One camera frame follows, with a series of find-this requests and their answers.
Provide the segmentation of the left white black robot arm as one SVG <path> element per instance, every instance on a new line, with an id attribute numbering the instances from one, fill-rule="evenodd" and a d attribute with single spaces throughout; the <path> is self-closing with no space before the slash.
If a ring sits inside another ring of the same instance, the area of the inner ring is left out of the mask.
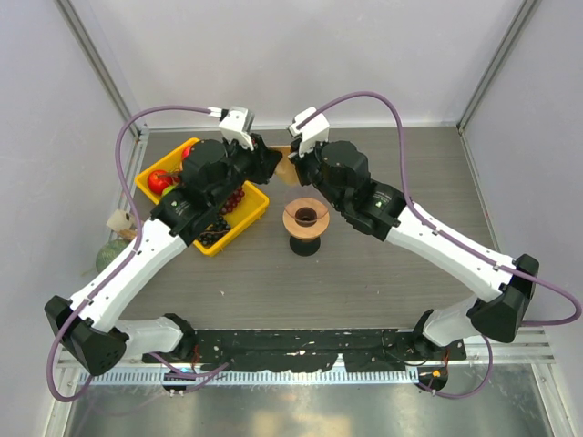
<path id="1" fill-rule="evenodd" d="M 162 352 L 187 361 L 195 332 L 174 313 L 155 320 L 122 320 L 140 290 L 190 246 L 217 218 L 228 197 L 244 182 L 266 184 L 281 161 L 258 134 L 251 149 L 237 141 L 201 140 L 183 161 L 179 183 L 151 210 L 140 238 L 92 283 L 66 300 L 53 297 L 45 313 L 54 333 L 92 376 L 100 376 L 128 356 Z"/>

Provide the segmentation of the yellow plastic tray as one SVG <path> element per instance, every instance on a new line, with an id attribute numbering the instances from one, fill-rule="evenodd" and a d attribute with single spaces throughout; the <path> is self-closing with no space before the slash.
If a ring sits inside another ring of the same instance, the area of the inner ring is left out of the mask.
<path id="1" fill-rule="evenodd" d="M 148 185 L 149 175 L 156 170 L 178 171 L 184 158 L 183 151 L 199 142 L 196 137 L 189 138 L 180 146 L 174 148 L 168 154 L 160 158 L 145 170 L 135 176 L 137 188 L 139 188 L 155 205 L 161 199 L 161 192 L 151 191 Z M 246 228 L 259 219 L 270 205 L 269 198 L 255 185 L 245 181 L 240 189 L 241 195 L 237 195 L 239 203 L 229 209 L 224 215 L 225 221 L 230 225 L 230 230 L 212 245 L 203 244 L 199 240 L 193 242 L 203 255 L 214 257 L 224 250 L 229 243 L 238 237 Z"/>

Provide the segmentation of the round wooden ring holder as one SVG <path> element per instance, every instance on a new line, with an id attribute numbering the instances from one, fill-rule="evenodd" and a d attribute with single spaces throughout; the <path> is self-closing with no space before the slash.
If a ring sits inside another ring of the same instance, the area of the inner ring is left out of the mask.
<path id="1" fill-rule="evenodd" d="M 315 225 L 304 228 L 291 223 L 288 219 L 285 219 L 282 214 L 283 226 L 286 228 L 290 236 L 294 236 L 298 239 L 315 239 L 320 237 L 329 227 L 330 224 L 330 213 L 321 221 L 318 221 Z"/>

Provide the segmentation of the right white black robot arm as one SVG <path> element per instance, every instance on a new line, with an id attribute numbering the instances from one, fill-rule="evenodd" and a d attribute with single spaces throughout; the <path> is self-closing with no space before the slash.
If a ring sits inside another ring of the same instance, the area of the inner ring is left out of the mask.
<path id="1" fill-rule="evenodd" d="M 432 359 L 456 340 L 483 335 L 514 341 L 534 294 L 539 264 L 488 249 L 447 227 L 405 194 L 372 178 L 368 158 L 349 141 L 318 141 L 289 156 L 301 185 L 317 189 L 357 231 L 407 249 L 450 274 L 473 295 L 445 309 L 427 310 L 414 326 L 412 347 Z"/>

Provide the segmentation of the dark red glass carafe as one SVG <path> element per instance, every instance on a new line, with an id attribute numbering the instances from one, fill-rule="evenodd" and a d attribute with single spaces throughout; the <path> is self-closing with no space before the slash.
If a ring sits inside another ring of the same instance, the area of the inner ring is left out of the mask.
<path id="1" fill-rule="evenodd" d="M 314 255 L 321 246 L 321 238 L 315 239 L 298 239 L 290 236 L 289 245 L 293 253 L 302 257 Z"/>

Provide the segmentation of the brown paper coffee filter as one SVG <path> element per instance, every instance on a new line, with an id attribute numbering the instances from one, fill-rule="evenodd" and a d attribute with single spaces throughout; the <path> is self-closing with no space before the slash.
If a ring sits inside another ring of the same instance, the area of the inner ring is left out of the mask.
<path id="1" fill-rule="evenodd" d="M 269 149 L 278 151 L 282 154 L 282 158 L 274 170 L 274 175 L 290 187 L 299 186 L 300 181 L 296 168 L 290 161 L 292 148 L 290 146 L 269 146 Z"/>

